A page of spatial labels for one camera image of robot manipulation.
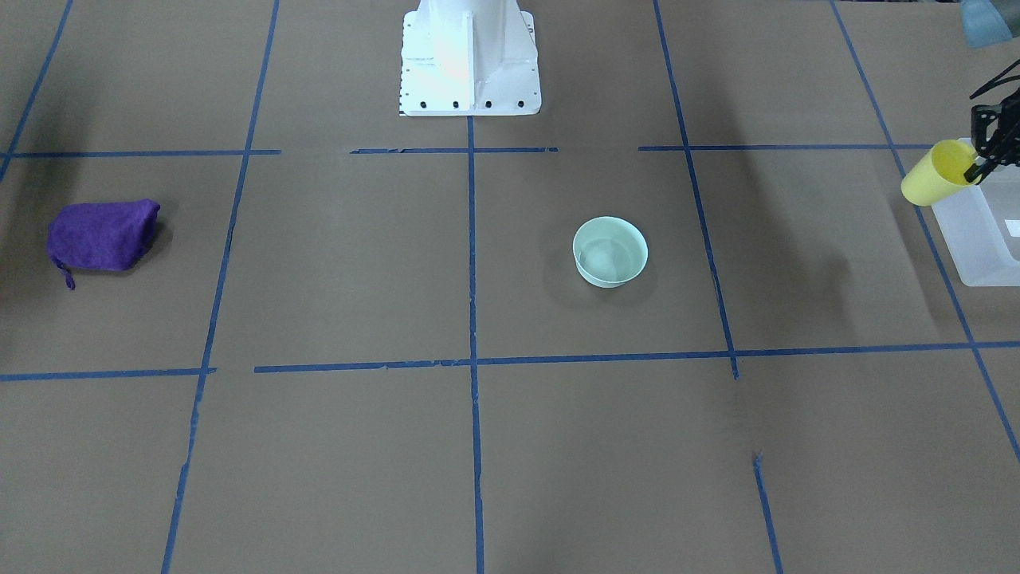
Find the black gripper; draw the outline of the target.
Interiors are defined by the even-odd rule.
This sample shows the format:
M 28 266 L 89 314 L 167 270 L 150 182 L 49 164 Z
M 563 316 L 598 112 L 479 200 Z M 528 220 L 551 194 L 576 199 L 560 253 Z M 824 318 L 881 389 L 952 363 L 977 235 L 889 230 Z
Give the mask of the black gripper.
M 982 182 L 998 167 L 1018 166 L 1019 161 L 1019 91 L 996 105 L 976 105 L 971 109 L 971 145 L 974 162 L 964 172 L 969 184 Z

